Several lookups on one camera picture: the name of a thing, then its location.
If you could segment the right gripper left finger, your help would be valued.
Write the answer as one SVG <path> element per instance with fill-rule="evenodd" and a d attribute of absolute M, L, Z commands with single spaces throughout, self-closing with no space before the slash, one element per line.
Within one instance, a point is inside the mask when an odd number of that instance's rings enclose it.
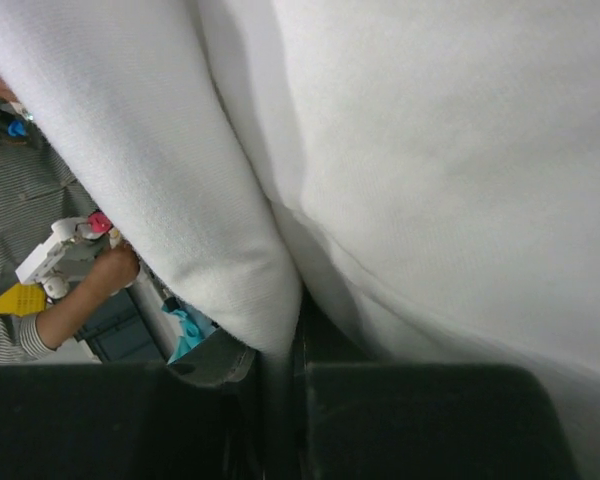
<path fill-rule="evenodd" d="M 0 479 L 258 479 L 257 387 L 220 330 L 169 365 L 0 367 Z"/>

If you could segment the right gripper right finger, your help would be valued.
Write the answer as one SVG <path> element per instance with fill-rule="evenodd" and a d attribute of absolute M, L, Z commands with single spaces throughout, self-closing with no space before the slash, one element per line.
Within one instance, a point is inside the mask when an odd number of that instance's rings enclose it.
<path fill-rule="evenodd" d="M 576 479 L 539 381 L 508 365 L 371 359 L 310 297 L 294 341 L 311 479 Z"/>

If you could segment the white printed t shirt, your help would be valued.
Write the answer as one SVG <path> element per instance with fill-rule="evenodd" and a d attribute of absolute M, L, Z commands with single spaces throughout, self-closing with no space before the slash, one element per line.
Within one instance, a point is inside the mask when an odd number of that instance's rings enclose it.
<path fill-rule="evenodd" d="M 263 356 L 308 290 L 505 362 L 600 479 L 600 1 L 0 1 L 0 76 L 157 276 Z"/>

